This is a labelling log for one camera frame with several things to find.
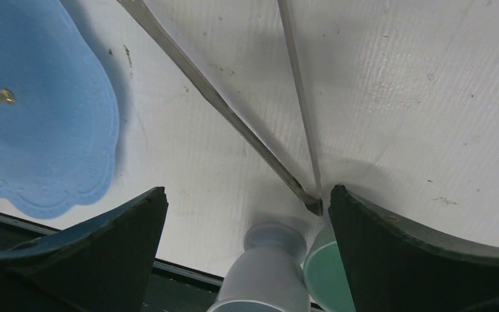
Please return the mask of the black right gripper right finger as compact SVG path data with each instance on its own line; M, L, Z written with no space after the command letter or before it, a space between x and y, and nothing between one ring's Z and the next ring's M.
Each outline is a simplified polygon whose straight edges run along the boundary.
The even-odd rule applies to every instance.
M329 217L357 311L499 311L499 247L333 187Z

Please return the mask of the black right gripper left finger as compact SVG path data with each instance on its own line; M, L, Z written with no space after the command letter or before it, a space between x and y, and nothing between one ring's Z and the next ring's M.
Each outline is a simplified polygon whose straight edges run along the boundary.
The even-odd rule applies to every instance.
M140 311L167 210L164 187L155 187L0 250L0 311Z

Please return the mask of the metal serving tongs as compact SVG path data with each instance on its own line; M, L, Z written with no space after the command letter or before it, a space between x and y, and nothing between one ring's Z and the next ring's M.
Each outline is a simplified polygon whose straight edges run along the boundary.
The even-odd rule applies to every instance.
M316 216L324 213L323 201L305 191L290 170L274 155L253 129L228 105L211 81L198 68L182 45L173 38L165 26L152 13L145 1L120 1L119 4L143 28L153 41L181 70L202 97L236 129L246 142L261 156L287 187L302 201L305 208Z

